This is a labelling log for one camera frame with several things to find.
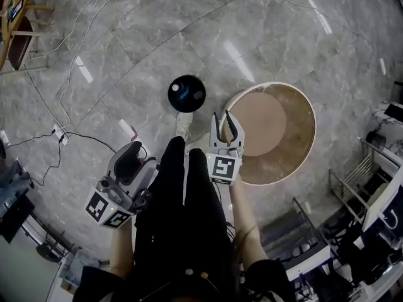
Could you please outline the steel bar rack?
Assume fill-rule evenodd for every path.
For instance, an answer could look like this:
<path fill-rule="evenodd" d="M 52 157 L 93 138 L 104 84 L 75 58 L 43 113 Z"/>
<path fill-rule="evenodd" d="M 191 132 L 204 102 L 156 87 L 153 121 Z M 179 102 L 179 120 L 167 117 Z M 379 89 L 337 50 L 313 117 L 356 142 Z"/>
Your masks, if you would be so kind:
<path fill-rule="evenodd" d="M 380 150 L 362 138 L 360 142 L 363 160 L 344 178 L 338 177 L 334 171 L 330 170 L 329 189 L 331 194 L 335 195 L 352 214 L 355 212 L 348 204 L 348 198 L 356 198 L 368 215 L 373 213 L 376 218 L 381 218 L 384 209 L 395 198 L 403 181 L 403 160 L 386 149 Z M 361 187 L 360 182 L 369 181 L 372 176 L 379 175 L 379 169 L 392 179 L 383 180 L 386 188 L 378 197 L 375 197 Z"/>

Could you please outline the black round bin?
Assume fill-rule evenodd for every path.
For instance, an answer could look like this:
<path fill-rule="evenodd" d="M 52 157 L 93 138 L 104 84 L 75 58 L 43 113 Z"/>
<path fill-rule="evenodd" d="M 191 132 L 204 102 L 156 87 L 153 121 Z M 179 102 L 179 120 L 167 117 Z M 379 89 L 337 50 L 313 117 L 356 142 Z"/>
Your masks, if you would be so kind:
<path fill-rule="evenodd" d="M 191 74 L 182 75 L 176 79 L 181 81 L 183 88 L 186 86 L 189 87 L 189 93 L 184 99 L 180 100 L 179 96 L 182 90 L 180 92 L 172 92 L 170 91 L 170 84 L 167 90 L 167 98 L 171 106 L 182 113 L 192 113 L 201 108 L 206 99 L 206 89 L 203 82 L 197 76 Z M 193 99 L 193 94 L 199 90 L 204 92 L 204 97 L 198 100 Z"/>

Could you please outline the person's right forearm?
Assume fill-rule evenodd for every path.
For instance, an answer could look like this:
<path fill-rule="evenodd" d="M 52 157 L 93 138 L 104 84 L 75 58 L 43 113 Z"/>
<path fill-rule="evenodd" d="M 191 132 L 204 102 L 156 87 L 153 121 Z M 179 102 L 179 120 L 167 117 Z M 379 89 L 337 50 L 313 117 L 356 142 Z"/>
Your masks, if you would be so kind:
<path fill-rule="evenodd" d="M 245 269 L 255 262 L 267 260 L 260 241 L 260 232 L 253 210 L 246 198 L 245 188 L 238 174 L 235 183 L 229 186 L 236 236 L 240 240 L 242 264 Z"/>

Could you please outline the blue white sink cabinet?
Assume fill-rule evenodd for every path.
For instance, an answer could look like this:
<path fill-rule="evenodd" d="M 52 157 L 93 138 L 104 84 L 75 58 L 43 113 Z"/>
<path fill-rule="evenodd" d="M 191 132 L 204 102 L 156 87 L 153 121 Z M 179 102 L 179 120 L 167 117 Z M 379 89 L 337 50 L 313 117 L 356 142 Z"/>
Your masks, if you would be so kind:
<path fill-rule="evenodd" d="M 391 180 L 376 188 L 367 202 L 362 232 L 376 235 L 394 250 L 403 247 L 403 187 Z"/>

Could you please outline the white power strip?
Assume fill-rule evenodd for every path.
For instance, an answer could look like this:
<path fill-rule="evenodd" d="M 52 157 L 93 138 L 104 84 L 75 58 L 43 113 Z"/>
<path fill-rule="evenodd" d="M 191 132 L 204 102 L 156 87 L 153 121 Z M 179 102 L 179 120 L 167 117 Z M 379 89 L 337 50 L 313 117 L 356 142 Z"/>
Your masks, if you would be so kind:
<path fill-rule="evenodd" d="M 71 142 L 71 138 L 65 128 L 62 128 L 59 124 L 54 124 L 51 134 L 61 141 L 63 145 L 68 145 Z"/>

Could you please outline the person's left shoe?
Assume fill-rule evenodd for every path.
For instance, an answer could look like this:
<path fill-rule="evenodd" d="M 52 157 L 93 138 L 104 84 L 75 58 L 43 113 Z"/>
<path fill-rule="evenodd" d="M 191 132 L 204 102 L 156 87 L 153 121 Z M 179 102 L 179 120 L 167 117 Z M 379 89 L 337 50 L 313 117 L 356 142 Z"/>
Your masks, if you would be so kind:
<path fill-rule="evenodd" d="M 176 136 L 187 141 L 190 132 L 190 125 L 193 122 L 193 113 L 179 112 L 176 117 Z"/>

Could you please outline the clear plastic bag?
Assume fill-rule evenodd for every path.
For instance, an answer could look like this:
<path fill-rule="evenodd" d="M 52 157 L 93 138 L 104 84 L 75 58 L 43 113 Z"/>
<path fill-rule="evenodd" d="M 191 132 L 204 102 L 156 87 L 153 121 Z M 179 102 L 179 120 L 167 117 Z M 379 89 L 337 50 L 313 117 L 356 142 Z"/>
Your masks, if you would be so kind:
<path fill-rule="evenodd" d="M 82 248 L 78 248 L 75 251 L 73 257 L 69 257 L 67 263 L 63 267 L 60 276 L 63 280 L 69 284 L 78 287 L 81 282 L 81 276 L 84 267 L 98 268 L 100 261 L 93 257 L 89 252 Z"/>

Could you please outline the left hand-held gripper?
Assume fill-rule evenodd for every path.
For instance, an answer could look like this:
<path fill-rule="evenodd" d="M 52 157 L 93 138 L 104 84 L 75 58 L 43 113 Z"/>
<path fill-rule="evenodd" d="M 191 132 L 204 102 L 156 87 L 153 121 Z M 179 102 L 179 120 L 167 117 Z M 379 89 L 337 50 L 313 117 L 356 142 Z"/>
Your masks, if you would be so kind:
<path fill-rule="evenodd" d="M 99 226 L 120 228 L 148 206 L 151 192 L 147 188 L 157 170 L 157 160 L 149 157 L 142 162 L 141 146 L 138 141 L 123 146 L 111 158 L 108 176 L 90 189 L 84 210 Z M 128 184 L 127 190 L 118 182 Z"/>

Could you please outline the person's black clothing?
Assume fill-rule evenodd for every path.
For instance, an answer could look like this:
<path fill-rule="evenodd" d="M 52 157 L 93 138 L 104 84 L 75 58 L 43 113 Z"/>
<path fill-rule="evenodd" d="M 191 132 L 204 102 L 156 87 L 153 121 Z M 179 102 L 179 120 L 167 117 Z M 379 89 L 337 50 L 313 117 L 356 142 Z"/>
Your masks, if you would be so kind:
<path fill-rule="evenodd" d="M 202 150 L 172 138 L 149 190 L 147 209 L 132 222 L 128 277 L 85 267 L 73 302 L 297 302 L 277 260 L 244 268 Z"/>

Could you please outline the wooden frame chair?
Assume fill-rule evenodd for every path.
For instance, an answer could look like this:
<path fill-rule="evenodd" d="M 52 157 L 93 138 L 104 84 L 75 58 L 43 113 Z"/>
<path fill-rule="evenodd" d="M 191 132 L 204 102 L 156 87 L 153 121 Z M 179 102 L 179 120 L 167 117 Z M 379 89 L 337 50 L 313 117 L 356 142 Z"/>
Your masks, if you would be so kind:
<path fill-rule="evenodd" d="M 54 11 L 49 6 L 24 5 L 23 0 L 11 5 L 3 4 L 0 13 L 0 34 L 2 37 L 3 50 L 0 56 L 0 70 L 6 60 L 15 72 L 24 72 L 21 68 L 29 54 L 29 49 L 35 38 L 45 36 L 42 32 L 33 29 L 33 20 L 26 16 L 27 10 Z"/>

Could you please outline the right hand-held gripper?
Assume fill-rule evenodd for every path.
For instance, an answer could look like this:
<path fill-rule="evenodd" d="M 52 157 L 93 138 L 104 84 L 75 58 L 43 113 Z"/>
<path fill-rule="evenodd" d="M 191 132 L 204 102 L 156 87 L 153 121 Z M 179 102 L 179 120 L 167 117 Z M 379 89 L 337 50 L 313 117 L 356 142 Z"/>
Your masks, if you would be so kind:
<path fill-rule="evenodd" d="M 233 185 L 239 174 L 244 153 L 245 133 L 237 118 L 225 111 L 224 138 L 227 148 L 223 147 L 219 129 L 219 119 L 213 112 L 210 120 L 210 147 L 206 153 L 208 176 L 214 183 Z"/>

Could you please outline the white marble counter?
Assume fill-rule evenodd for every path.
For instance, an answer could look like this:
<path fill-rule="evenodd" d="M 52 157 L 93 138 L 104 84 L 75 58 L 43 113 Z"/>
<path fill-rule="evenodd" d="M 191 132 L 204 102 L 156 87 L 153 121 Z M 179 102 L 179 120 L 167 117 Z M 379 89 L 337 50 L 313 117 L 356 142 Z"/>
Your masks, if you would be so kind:
<path fill-rule="evenodd" d="M 385 137 L 387 145 L 403 142 L 403 104 L 383 100 L 372 113 L 369 130 Z"/>

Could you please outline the black stool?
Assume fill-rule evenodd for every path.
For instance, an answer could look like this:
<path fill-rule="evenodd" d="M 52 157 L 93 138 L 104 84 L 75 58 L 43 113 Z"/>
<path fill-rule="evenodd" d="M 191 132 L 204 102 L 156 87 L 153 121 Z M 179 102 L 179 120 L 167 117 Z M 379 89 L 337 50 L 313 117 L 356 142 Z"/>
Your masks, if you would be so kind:
<path fill-rule="evenodd" d="M 47 233 L 44 242 L 36 247 L 36 251 L 45 260 L 59 264 L 68 256 L 73 246 L 64 238 L 64 232 L 60 235 Z"/>

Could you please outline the person's left forearm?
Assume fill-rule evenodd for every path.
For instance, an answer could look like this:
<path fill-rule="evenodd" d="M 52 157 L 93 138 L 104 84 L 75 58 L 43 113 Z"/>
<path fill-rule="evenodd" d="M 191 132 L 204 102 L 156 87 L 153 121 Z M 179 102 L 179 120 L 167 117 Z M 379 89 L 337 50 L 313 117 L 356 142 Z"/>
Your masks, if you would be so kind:
<path fill-rule="evenodd" d="M 113 231 L 110 271 L 112 274 L 126 279 L 133 266 L 132 221 L 128 220 Z"/>

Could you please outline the black metal rack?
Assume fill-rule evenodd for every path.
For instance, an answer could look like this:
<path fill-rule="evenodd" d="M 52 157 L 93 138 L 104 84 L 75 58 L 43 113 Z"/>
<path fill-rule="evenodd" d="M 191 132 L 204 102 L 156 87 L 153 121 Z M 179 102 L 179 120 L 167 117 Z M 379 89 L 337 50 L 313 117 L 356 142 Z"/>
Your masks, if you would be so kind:
<path fill-rule="evenodd" d="M 261 242 L 268 257 L 280 261 L 286 269 L 310 258 L 315 265 L 331 258 L 330 246 L 296 198 L 290 211 L 262 228 Z"/>

